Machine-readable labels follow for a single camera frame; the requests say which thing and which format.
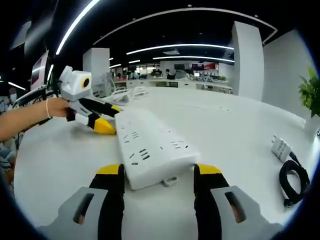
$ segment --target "ceiling light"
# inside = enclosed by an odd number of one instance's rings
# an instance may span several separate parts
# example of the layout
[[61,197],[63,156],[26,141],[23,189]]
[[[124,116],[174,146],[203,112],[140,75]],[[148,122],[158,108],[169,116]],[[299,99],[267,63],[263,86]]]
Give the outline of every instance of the ceiling light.
[[226,61],[230,63],[234,63],[235,61],[223,58],[209,57],[209,56],[162,56],[162,57],[154,57],[153,60],[156,59],[209,59],[209,60],[218,60],[218,61]]
[[112,68],[119,67],[119,66],[121,66],[121,64],[110,66],[110,68],[112,69]]
[[10,84],[10,85],[12,85],[12,86],[14,86],[14,87],[17,87],[17,88],[19,88],[19,89],[22,89],[22,90],[26,90],[25,88],[23,88],[22,86],[19,86],[19,85],[17,85],[17,84],[14,84],[14,83],[12,83],[12,82],[8,82],[8,84]]
[[210,47],[210,48],[220,48],[220,49],[230,49],[234,50],[233,47],[229,46],[220,46],[220,45],[211,45],[211,44],[173,44],[173,45],[163,45],[163,46],[154,46],[149,48],[144,48],[136,51],[127,52],[127,55],[135,54],[143,51],[154,50],[154,49],[164,49],[164,48],[172,48],[172,47]]
[[130,61],[129,63],[133,64],[133,63],[138,63],[138,62],[140,62],[140,60]]
[[92,0],[83,10],[82,12],[79,14],[79,16],[74,20],[74,22],[71,24],[71,26],[69,27],[68,31],[66,32],[66,34],[64,35],[57,51],[56,51],[56,55],[59,55],[59,53],[61,52],[61,49],[63,48],[63,46],[65,45],[67,39],[69,38],[71,32],[75,29],[75,27],[78,25],[78,23],[81,21],[81,19],[99,2],[100,0]]
[[53,70],[53,69],[54,69],[54,65],[52,64],[52,65],[50,66],[49,74],[48,74],[48,77],[47,77],[47,79],[46,79],[47,82],[48,82],[49,79],[50,79],[50,76],[51,76],[51,73],[52,73],[52,70]]

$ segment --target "desk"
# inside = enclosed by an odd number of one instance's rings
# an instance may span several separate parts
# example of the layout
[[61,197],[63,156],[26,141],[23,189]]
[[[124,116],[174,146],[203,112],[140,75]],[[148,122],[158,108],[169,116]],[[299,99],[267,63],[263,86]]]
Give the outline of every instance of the desk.
[[[284,209],[279,190],[282,163],[271,153],[273,135],[285,139],[312,177],[319,141],[305,136],[304,120],[249,98],[171,87],[149,87],[149,95],[127,108],[148,109],[217,166],[228,183],[260,204],[271,223],[285,223],[296,207]],[[48,225],[58,208],[96,171],[120,163],[117,136],[99,135],[77,122],[53,118],[26,132],[15,167],[14,192],[34,226]],[[124,240],[197,239],[193,171],[172,187],[161,184],[130,190],[126,184],[122,222]]]
[[134,88],[137,86],[145,86],[145,87],[156,87],[156,83],[178,83],[178,88],[183,89],[200,89],[201,86],[210,86],[212,90],[214,88],[226,89],[228,91],[232,91],[232,87],[223,84],[223,83],[215,83],[215,82],[206,82],[206,81],[192,81],[187,78],[170,80],[165,78],[155,78],[155,79],[136,79],[136,80],[125,80],[125,81],[115,81],[114,84],[120,86],[126,86],[127,89]]

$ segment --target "power socket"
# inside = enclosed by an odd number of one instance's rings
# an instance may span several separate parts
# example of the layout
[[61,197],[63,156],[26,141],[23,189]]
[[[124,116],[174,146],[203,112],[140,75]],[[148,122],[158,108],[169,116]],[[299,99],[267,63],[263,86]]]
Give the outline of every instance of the power socket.
[[291,153],[291,147],[284,141],[282,138],[279,138],[273,135],[274,140],[271,152],[276,155],[276,157],[281,161],[285,162],[287,160],[288,155]]

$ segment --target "white wall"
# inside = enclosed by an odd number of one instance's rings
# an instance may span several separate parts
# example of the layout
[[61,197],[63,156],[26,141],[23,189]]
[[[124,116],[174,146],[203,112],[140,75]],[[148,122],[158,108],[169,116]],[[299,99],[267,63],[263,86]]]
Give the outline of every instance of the white wall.
[[232,28],[235,78],[233,93],[242,97],[262,100],[264,89],[264,53],[259,29],[235,21]]
[[92,84],[101,84],[101,76],[110,73],[110,49],[91,48],[82,58],[83,70],[92,74]]
[[161,61],[160,62],[160,70],[162,71],[162,74],[166,74],[166,70],[169,69],[171,74],[175,74],[175,64],[184,64],[184,66],[187,68],[192,63],[198,63],[199,61],[192,61],[192,60],[180,60],[180,61]]
[[296,30],[287,32],[263,48],[264,89],[262,101],[304,119],[309,111],[301,106],[299,76],[309,79],[308,67],[316,69],[312,57]]
[[231,86],[233,84],[234,78],[235,78],[235,66],[229,65],[220,62],[219,63],[219,76],[224,76],[229,81],[229,85]]

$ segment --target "black cable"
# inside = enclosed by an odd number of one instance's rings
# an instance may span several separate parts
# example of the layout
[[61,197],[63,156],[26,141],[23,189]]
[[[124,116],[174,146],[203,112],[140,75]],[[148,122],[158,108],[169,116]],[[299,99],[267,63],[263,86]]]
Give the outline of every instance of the black cable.
[[33,101],[32,104],[35,104],[35,102],[36,102],[37,100],[39,100],[40,98],[41,98],[41,96],[38,96],[38,97]]
[[[280,185],[288,197],[283,202],[283,205],[287,208],[290,208],[292,205],[300,202],[310,189],[310,180],[307,171],[301,166],[300,162],[297,159],[297,156],[293,152],[290,153],[290,157],[292,158],[292,160],[286,161],[279,173]],[[301,186],[300,193],[297,193],[290,186],[287,177],[290,171],[295,171],[299,176]]]

